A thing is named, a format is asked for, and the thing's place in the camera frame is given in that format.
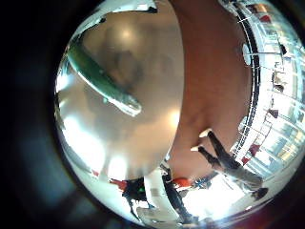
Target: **dark pants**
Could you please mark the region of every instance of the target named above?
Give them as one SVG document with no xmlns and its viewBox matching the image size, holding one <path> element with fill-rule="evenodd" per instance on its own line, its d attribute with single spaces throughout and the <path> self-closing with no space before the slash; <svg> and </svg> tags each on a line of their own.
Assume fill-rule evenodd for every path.
<svg viewBox="0 0 305 229">
<path fill-rule="evenodd" d="M 231 169 L 237 169 L 240 166 L 240 164 L 225 151 L 222 144 L 213 132 L 208 133 L 208 138 L 210 139 L 218 158 L 212 156 L 202 146 L 198 147 L 198 151 L 208 160 L 210 164 L 218 163 L 225 168 Z"/>
</svg>

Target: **floor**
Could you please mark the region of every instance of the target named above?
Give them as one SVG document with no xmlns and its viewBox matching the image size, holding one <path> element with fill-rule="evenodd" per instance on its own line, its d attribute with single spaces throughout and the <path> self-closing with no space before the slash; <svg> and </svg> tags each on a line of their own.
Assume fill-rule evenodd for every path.
<svg viewBox="0 0 305 229">
<path fill-rule="evenodd" d="M 201 131 L 212 127 L 228 151 L 237 139 L 237 127 L 249 110 L 251 70 L 241 52 L 243 31 L 217 1 L 172 4 L 183 37 L 185 88 L 169 163 L 173 177 L 194 180 L 212 171 L 202 155 L 190 151 Z M 214 154 L 206 138 L 202 143 Z"/>
</svg>

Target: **person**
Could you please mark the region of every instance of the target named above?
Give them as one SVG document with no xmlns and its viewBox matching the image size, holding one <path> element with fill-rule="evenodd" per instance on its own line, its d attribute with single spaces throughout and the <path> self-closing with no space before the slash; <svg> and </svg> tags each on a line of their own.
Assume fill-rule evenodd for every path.
<svg viewBox="0 0 305 229">
<path fill-rule="evenodd" d="M 249 148 L 249 152 L 250 152 L 251 156 L 255 156 L 256 153 L 259 151 L 259 148 L 260 148 L 260 145 L 253 143 Z"/>
<path fill-rule="evenodd" d="M 252 197 L 255 200 L 263 198 L 267 194 L 268 188 L 262 187 L 262 177 L 246 170 L 239 162 L 235 161 L 234 158 L 226 152 L 211 128 L 208 128 L 199 135 L 199 137 L 205 136 L 211 141 L 217 158 L 207 152 L 202 144 L 192 147 L 191 151 L 197 151 L 203 155 L 212 165 L 212 168 L 218 173 L 235 178 L 241 182 L 242 188 L 252 193 Z"/>
<path fill-rule="evenodd" d="M 167 173 L 162 176 L 165 192 L 169 198 L 169 201 L 176 211 L 176 213 L 182 218 L 183 223 L 193 223 L 197 221 L 197 218 L 190 214 L 187 208 L 184 206 L 182 197 L 179 195 L 173 182 L 172 173 Z"/>
<path fill-rule="evenodd" d="M 146 193 L 145 193 L 145 186 L 144 186 L 144 178 L 138 178 L 138 179 L 133 179 L 133 180 L 125 180 L 125 187 L 122 193 L 122 197 L 126 199 L 128 204 L 130 205 L 131 208 L 131 214 L 136 218 L 139 219 L 138 216 L 135 214 L 133 210 L 133 203 L 132 200 L 137 200 L 137 201 L 147 201 L 146 198 Z"/>
</svg>

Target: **bright light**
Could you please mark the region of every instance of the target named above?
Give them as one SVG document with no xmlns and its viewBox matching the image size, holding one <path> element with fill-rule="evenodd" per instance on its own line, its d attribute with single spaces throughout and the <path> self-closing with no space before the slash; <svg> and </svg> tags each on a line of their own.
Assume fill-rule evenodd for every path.
<svg viewBox="0 0 305 229">
<path fill-rule="evenodd" d="M 63 108 L 65 106 L 65 104 L 67 103 L 67 100 L 62 100 L 59 102 L 59 108 Z"/>
<path fill-rule="evenodd" d="M 110 161 L 108 177 L 119 180 L 125 179 L 127 164 L 122 157 L 115 157 Z"/>
<path fill-rule="evenodd" d="M 139 4 L 139 6 L 136 9 L 137 10 L 148 10 L 149 6 L 147 4 Z"/>
<path fill-rule="evenodd" d="M 271 161 L 267 153 L 258 151 L 255 156 L 265 165 L 270 165 Z"/>
<path fill-rule="evenodd" d="M 100 141 L 89 133 L 81 130 L 79 123 L 74 117 L 64 119 L 63 130 L 67 143 L 94 171 L 100 172 L 104 166 L 105 152 Z"/>
<path fill-rule="evenodd" d="M 244 196 L 236 185 L 231 189 L 224 182 L 223 176 L 214 177 L 211 183 L 208 190 L 191 191 L 183 198 L 188 211 L 201 219 L 221 219 L 228 216 L 232 204 Z"/>
</svg>

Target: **red object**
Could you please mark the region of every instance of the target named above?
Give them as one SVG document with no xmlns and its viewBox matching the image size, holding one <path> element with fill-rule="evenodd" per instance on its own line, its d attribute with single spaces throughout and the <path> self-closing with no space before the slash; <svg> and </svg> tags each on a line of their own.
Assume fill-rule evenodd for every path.
<svg viewBox="0 0 305 229">
<path fill-rule="evenodd" d="M 241 159 L 241 161 L 242 161 L 242 163 L 245 165 L 245 164 L 247 164 L 247 162 L 249 161 L 250 159 L 249 158 L 247 158 L 247 157 L 242 157 L 242 159 Z"/>
<path fill-rule="evenodd" d="M 255 156 L 257 151 L 259 151 L 260 145 L 252 144 L 252 146 L 249 148 L 249 151 L 252 156 Z"/>
<path fill-rule="evenodd" d="M 271 18 L 270 18 L 269 15 L 264 15 L 264 16 L 262 16 L 261 18 L 259 18 L 259 20 L 260 20 L 261 22 L 271 23 Z"/>
</svg>

